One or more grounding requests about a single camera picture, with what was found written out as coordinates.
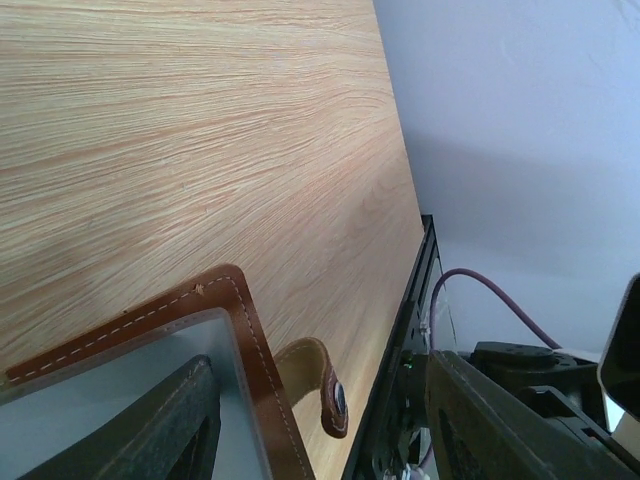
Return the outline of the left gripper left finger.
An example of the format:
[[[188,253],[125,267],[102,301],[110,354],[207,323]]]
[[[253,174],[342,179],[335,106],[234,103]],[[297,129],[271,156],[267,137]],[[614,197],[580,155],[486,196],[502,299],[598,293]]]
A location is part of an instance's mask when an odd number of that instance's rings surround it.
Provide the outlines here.
[[[24,479],[210,479],[220,435],[220,388],[198,355],[111,421]]]

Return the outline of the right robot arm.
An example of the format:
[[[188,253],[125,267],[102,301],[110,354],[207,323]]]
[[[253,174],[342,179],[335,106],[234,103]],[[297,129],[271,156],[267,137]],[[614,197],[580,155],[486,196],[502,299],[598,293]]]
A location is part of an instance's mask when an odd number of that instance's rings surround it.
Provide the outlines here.
[[[552,387],[613,440],[639,457],[639,277],[625,291],[601,355],[562,349],[511,297],[484,276],[479,279],[540,340],[542,347],[480,342],[471,362],[507,391]]]

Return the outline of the brown leather card holder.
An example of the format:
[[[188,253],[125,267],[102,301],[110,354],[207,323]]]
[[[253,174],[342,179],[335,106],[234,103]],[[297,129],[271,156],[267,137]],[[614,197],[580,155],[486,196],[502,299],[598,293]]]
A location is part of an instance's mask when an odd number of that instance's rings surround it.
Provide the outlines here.
[[[1,377],[1,475],[22,476],[95,432],[195,356],[211,361],[221,428],[210,479],[310,479],[293,407],[311,392],[331,437],[348,431],[325,345],[272,352],[242,271],[215,267]]]

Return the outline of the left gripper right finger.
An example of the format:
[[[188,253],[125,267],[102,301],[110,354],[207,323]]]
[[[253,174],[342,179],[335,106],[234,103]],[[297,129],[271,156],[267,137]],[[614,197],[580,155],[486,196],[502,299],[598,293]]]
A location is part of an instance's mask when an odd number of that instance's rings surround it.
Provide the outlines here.
[[[511,394],[451,351],[426,364],[442,479],[636,479],[639,462],[559,390]]]

